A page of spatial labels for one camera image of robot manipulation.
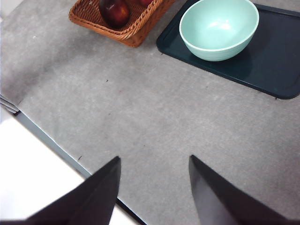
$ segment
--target bowl rim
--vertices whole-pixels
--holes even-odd
[[[190,47],[195,48],[195,49],[200,50],[200,51],[204,51],[204,52],[219,52],[219,51],[224,51],[224,50],[227,50],[227,49],[234,48],[234,47],[236,47],[236,46],[242,44],[242,43],[245,42],[246,40],[248,40],[252,35],[254,35],[254,33],[255,33],[256,29],[257,29],[258,23],[259,23],[259,13],[258,13],[258,10],[257,10],[256,6],[255,6],[250,0],[243,0],[243,1],[248,2],[248,3],[252,6],[252,8],[254,9],[254,11],[256,12],[256,18],[257,18],[256,24],[255,24],[253,30],[250,32],[250,34],[249,34],[246,38],[242,39],[241,41],[239,41],[238,43],[236,43],[236,44],[234,44],[234,45],[231,45],[231,46],[228,46],[228,47],[225,47],[225,48],[218,48],[218,49],[206,49],[206,48],[200,48],[200,47],[197,47],[197,46],[193,45],[192,43],[190,43],[189,41],[187,41],[187,40],[184,38],[184,35],[183,35],[182,31],[181,31],[181,24],[182,24],[182,21],[183,21],[185,15],[190,11],[190,9],[193,8],[195,5],[199,4],[199,3],[202,2],[202,1],[208,1],[208,0],[199,0],[199,1],[197,1],[196,3],[194,3],[193,5],[191,5],[191,6],[185,11],[185,13],[182,15],[181,20],[180,20],[180,23],[179,23],[179,33],[180,33],[180,36],[181,36],[181,38],[184,40],[184,42],[185,42],[187,45],[189,45]]]

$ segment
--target apple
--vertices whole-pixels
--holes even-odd
[[[139,0],[140,4],[147,7],[153,0]]]
[[[100,14],[112,28],[119,29],[128,23],[130,10],[124,0],[100,0]]]

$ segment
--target tray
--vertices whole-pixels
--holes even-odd
[[[188,0],[157,39],[158,49],[198,68],[272,95],[300,94],[300,13],[256,4],[260,22],[249,45],[235,57],[209,62],[194,56],[179,34]]]
[[[137,0],[126,2],[131,12],[130,19],[127,25],[118,30],[104,22],[99,12],[99,0],[78,0],[70,9],[69,19],[125,45],[138,47],[175,0],[153,0],[147,8],[142,7]]]

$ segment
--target dark teal tray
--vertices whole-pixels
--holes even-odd
[[[300,94],[300,13],[256,5],[260,22],[249,45],[231,59],[209,62],[194,56],[179,34],[182,15],[197,1],[188,0],[159,36],[162,53],[276,98]]]

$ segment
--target gray table surface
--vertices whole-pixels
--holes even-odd
[[[74,0],[25,0],[1,24],[1,94],[91,173],[122,158],[119,198],[149,225],[199,224],[188,157],[300,218],[300,97],[280,100],[68,20]],[[300,0],[256,0],[300,11]]]

